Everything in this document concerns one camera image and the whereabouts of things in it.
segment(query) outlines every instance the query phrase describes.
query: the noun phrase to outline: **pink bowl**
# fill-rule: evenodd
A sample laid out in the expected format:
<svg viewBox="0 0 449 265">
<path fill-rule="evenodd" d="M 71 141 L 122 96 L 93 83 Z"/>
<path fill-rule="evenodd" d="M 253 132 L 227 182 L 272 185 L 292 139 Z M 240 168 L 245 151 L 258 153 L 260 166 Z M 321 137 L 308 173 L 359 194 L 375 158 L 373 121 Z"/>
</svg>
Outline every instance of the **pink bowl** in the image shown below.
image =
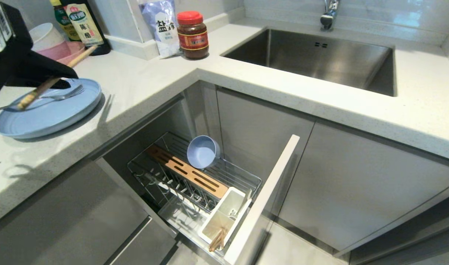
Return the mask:
<svg viewBox="0 0 449 265">
<path fill-rule="evenodd" d="M 71 54 L 69 50 L 69 45 L 67 42 L 61 42 L 60 44 L 53 46 L 48 49 L 39 50 L 39 54 L 46 56 L 53 60 L 59 60 Z"/>
<path fill-rule="evenodd" d="M 84 50 L 85 46 L 82 42 L 68 42 L 69 54 L 57 61 L 62 64 L 70 63 L 75 57 L 79 56 Z"/>
</svg>

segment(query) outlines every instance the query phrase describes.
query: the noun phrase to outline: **white quartz countertop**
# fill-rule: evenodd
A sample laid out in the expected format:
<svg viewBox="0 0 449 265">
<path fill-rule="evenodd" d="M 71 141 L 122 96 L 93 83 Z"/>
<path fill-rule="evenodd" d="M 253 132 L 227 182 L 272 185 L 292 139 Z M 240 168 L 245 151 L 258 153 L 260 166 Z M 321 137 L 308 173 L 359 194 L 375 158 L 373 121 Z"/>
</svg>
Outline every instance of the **white quartz countertop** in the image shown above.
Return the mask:
<svg viewBox="0 0 449 265">
<path fill-rule="evenodd" d="M 221 57 L 266 27 L 394 48 L 397 97 Z M 102 86 L 89 119 L 35 141 L 0 135 L 0 218 L 71 165 L 198 80 L 367 131 L 449 159 L 449 61 L 441 47 L 379 35 L 246 18 L 209 34 L 210 56 L 145 61 L 112 51 L 79 77 Z M 4 106 L 29 91 L 5 87 Z"/>
</svg>

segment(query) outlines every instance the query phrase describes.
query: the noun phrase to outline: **light blue cup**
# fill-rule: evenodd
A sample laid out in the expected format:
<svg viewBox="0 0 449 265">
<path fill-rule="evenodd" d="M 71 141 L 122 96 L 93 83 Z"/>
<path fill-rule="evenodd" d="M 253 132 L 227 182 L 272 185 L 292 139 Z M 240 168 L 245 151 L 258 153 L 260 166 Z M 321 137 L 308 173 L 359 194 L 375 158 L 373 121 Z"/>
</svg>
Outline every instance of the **light blue cup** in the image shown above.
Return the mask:
<svg viewBox="0 0 449 265">
<path fill-rule="evenodd" d="M 203 169 L 214 166 L 220 158 L 218 143 L 206 135 L 195 137 L 187 149 L 187 159 L 194 168 Z"/>
</svg>

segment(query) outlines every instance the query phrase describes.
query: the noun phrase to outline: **glass jar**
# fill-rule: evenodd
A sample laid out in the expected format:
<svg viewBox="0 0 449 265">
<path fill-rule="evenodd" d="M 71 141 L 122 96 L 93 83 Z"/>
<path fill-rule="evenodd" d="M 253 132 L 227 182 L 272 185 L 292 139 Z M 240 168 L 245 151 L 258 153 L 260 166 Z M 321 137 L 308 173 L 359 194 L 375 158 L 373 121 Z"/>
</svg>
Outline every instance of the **glass jar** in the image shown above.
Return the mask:
<svg viewBox="0 0 449 265">
<path fill-rule="evenodd" d="M 203 59 L 208 56 L 208 34 L 203 16 L 196 11 L 177 14 L 180 47 L 188 59 Z"/>
</svg>

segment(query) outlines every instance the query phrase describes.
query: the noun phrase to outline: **bottle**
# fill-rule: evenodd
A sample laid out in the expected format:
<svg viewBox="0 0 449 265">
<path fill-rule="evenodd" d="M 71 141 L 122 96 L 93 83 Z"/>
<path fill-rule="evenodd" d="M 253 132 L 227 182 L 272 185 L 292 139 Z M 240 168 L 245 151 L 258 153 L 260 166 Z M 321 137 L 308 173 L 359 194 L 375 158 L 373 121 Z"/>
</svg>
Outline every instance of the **bottle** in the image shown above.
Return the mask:
<svg viewBox="0 0 449 265">
<path fill-rule="evenodd" d="M 188 59 L 202 59 L 208 56 L 208 34 L 203 16 L 196 11 L 177 14 L 180 47 Z"/>
<path fill-rule="evenodd" d="M 61 5 L 60 0 L 50 0 L 50 2 L 54 7 L 54 17 L 64 32 L 68 35 L 69 40 L 72 42 L 80 42 L 80 37 L 69 20 L 69 17 L 66 14 L 63 5 Z"/>
<path fill-rule="evenodd" d="M 110 44 L 105 40 L 102 30 L 87 0 L 61 0 L 64 10 L 86 47 L 98 45 L 92 56 L 110 52 Z"/>
</svg>

